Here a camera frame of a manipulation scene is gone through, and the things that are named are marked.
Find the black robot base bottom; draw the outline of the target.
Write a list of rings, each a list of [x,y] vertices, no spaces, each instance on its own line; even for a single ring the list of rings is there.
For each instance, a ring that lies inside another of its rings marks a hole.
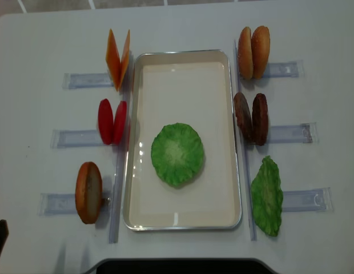
[[[115,259],[87,273],[275,273],[255,259]]]

